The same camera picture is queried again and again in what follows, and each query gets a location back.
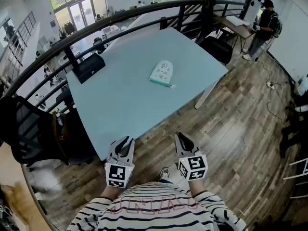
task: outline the power strip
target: power strip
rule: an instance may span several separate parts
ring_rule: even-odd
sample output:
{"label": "power strip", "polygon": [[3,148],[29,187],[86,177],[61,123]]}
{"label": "power strip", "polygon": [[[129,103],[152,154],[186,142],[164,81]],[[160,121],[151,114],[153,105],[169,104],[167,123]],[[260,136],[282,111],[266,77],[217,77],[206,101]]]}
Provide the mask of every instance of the power strip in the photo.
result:
{"label": "power strip", "polygon": [[269,80],[266,82],[266,85],[268,86],[268,88],[271,88],[273,90],[275,89],[274,84],[270,82]]}

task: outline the backpack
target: backpack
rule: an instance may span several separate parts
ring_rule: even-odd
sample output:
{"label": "backpack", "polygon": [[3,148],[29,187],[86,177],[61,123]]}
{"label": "backpack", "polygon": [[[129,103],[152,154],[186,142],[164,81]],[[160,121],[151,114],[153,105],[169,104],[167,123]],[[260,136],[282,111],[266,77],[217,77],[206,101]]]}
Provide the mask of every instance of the backpack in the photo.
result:
{"label": "backpack", "polygon": [[274,19],[274,18],[277,19],[277,27],[274,29],[274,37],[278,38],[279,35],[281,34],[281,31],[282,31],[282,23],[279,20],[277,13],[272,14],[272,16],[270,17],[270,21],[269,21],[268,27],[270,26],[270,23],[271,23],[272,19]]}

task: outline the striped shirt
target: striped shirt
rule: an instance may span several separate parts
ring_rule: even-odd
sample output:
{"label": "striped shirt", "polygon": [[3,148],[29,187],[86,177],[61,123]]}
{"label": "striped shirt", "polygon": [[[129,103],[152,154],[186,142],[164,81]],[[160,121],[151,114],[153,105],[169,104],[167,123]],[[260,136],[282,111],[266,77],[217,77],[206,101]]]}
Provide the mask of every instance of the striped shirt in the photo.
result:
{"label": "striped shirt", "polygon": [[231,231],[247,230],[245,222],[211,192],[191,198],[174,184],[149,182],[128,188],[113,202],[105,197],[93,199],[67,230],[219,231],[221,225]]}

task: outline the light blue table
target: light blue table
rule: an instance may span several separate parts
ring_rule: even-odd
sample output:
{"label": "light blue table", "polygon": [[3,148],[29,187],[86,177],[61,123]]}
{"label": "light blue table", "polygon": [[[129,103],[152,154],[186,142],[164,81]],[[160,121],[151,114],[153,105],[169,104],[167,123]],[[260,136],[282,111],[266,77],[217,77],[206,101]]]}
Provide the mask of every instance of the light blue table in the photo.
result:
{"label": "light blue table", "polygon": [[[101,54],[106,66],[80,84],[67,81],[85,130],[101,160],[110,144],[150,130],[213,86],[227,69],[193,41],[168,28]],[[148,80],[161,60],[173,64],[171,89]]]}

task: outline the black metal railing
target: black metal railing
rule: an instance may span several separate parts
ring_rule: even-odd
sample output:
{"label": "black metal railing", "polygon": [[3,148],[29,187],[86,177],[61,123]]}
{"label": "black metal railing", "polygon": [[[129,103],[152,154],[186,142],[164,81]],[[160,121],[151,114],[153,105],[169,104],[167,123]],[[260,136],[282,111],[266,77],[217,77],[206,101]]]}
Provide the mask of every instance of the black metal railing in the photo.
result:
{"label": "black metal railing", "polygon": [[36,20],[31,12],[10,36],[7,46],[0,56],[0,80],[8,88],[19,76],[22,57],[30,39]]}
{"label": "black metal railing", "polygon": [[[176,29],[181,32],[182,27],[187,26],[189,24],[193,24],[195,22],[187,22],[183,23],[183,18],[185,16],[190,16],[190,15],[198,15],[201,12],[192,12],[192,13],[186,13],[184,14],[184,9],[186,6],[191,6],[191,5],[201,5],[204,6],[204,4],[207,3],[206,0],[179,0],[179,1],[168,1],[168,2],[162,2],[162,3],[156,3],[148,6],[143,6],[140,8],[132,9],[129,11],[117,13],[113,16],[104,18],[90,26],[85,27],[84,29],[66,37],[65,39],[57,42],[53,47],[51,47],[47,52],[43,53],[38,59],[36,59],[27,69],[23,71],[23,73],[13,82],[13,84],[10,86],[10,88],[5,92],[5,96],[13,96],[17,92],[17,90],[33,75],[37,70],[39,70],[43,65],[45,65],[49,60],[51,60],[53,57],[58,55],[60,52],[64,51],[66,52],[66,55],[69,59],[69,61],[59,68],[57,68],[55,71],[53,71],[49,76],[44,78],[37,86],[35,86],[31,92],[25,97],[27,100],[32,97],[34,94],[36,94],[41,87],[43,87],[44,84],[46,84],[48,81],[52,80],[56,75],[58,75],[60,72],[65,71],[65,69],[72,65],[74,67],[75,64],[77,64],[77,60],[81,59],[82,57],[85,57],[88,53],[99,49],[103,45],[120,38],[124,35],[127,35],[129,33],[135,32],[137,30],[140,30],[142,28],[152,26],[155,24],[160,24],[160,29],[164,29],[167,27],[167,23],[170,20],[177,19],[177,26]],[[243,11],[247,7],[247,4],[244,3],[238,3],[238,2],[233,2],[233,1],[222,1],[222,0],[217,0],[217,4],[234,4],[234,5],[242,5],[243,6]],[[130,29],[127,29],[125,31],[122,31],[118,33],[117,35],[114,35],[112,37],[107,38],[106,40],[100,42],[99,44],[95,44],[94,46],[88,48],[87,50],[81,52],[77,56],[74,56],[73,53],[71,52],[70,46],[73,45],[74,43],[78,42],[79,40],[83,39],[84,37],[99,31],[103,28],[106,28],[108,26],[112,26],[115,23],[119,23],[122,21],[125,21],[129,18],[136,17],[138,15],[144,14],[144,13],[149,13],[149,12],[154,12],[154,11],[159,11],[159,10],[164,10],[164,9],[169,9],[169,8],[175,8],[179,7],[179,14],[176,14],[174,16],[170,17],[162,17],[158,20],[151,21],[148,23],[145,23],[140,26],[136,26]],[[203,25],[197,26],[196,28],[192,29],[196,30],[201,34],[203,30]],[[45,95],[43,100],[40,100],[36,106],[39,107],[42,103],[47,101],[56,91],[58,91],[61,88],[65,88],[67,86],[67,81],[64,80],[62,81],[59,86],[54,88],[49,94]],[[55,102],[53,105],[51,105],[46,112],[51,112],[53,109],[55,109],[62,101]]]}

